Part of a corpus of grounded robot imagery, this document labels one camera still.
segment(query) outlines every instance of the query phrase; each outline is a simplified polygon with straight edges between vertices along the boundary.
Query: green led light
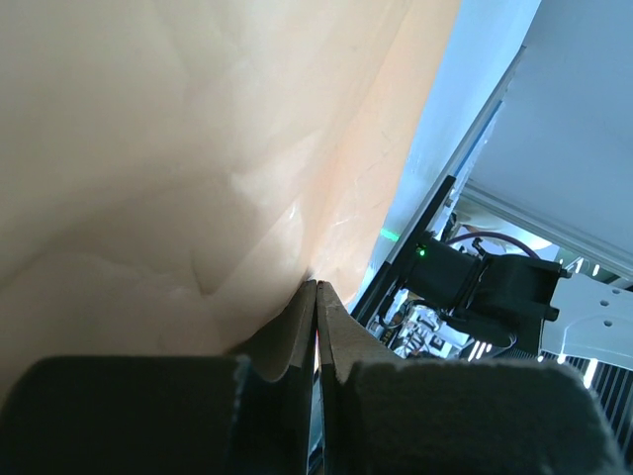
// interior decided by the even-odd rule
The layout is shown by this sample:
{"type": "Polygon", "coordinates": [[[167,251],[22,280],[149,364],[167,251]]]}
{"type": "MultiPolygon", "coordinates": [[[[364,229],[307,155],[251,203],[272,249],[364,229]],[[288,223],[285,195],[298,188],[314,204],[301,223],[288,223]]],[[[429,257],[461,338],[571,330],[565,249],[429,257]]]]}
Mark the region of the green led light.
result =
{"type": "Polygon", "coordinates": [[[397,235],[396,233],[392,233],[389,230],[386,230],[385,228],[382,228],[380,230],[380,236],[382,236],[383,238],[387,238],[388,240],[392,240],[393,242],[398,242],[398,239],[400,239],[400,235],[397,235]]]}

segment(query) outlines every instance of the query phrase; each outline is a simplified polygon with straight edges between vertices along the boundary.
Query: beige fabric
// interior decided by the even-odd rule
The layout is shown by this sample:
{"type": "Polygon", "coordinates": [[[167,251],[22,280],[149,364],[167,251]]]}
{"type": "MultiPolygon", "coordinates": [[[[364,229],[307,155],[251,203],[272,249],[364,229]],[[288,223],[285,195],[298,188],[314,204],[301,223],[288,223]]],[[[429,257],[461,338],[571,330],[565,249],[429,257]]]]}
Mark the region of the beige fabric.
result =
{"type": "Polygon", "coordinates": [[[456,0],[0,5],[0,394],[358,287],[456,0]]]}

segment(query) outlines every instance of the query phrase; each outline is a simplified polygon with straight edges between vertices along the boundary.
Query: white ceiling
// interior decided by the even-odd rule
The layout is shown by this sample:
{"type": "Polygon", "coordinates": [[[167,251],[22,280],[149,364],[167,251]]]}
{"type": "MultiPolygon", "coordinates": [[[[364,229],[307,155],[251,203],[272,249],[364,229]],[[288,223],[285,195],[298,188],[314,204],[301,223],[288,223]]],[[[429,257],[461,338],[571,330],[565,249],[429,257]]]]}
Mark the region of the white ceiling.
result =
{"type": "Polygon", "coordinates": [[[628,0],[543,2],[472,175],[630,272],[632,26],[628,0]]]}

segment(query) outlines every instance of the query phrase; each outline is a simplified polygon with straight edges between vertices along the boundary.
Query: white wall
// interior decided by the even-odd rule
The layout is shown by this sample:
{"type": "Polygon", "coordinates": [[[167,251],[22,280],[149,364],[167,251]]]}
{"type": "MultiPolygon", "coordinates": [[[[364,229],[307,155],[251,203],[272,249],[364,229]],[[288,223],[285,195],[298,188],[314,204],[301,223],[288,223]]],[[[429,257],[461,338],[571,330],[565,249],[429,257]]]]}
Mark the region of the white wall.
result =
{"type": "Polygon", "coordinates": [[[628,0],[543,2],[472,174],[548,230],[629,269],[631,25],[628,0]]]}
{"type": "MultiPolygon", "coordinates": [[[[400,234],[411,220],[514,59],[540,1],[462,1],[384,229],[400,234]]],[[[357,297],[393,246],[378,237],[357,297]]]]}

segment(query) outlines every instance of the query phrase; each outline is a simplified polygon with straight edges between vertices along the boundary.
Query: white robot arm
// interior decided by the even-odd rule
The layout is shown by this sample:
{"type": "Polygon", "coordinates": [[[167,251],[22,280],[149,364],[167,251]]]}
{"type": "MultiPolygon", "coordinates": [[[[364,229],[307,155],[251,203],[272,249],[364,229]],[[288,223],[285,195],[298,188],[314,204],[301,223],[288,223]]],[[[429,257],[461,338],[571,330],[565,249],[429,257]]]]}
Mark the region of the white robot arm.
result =
{"type": "Polygon", "coordinates": [[[633,370],[633,293],[573,274],[559,280],[551,305],[560,313],[545,321],[541,349],[633,370]]]}

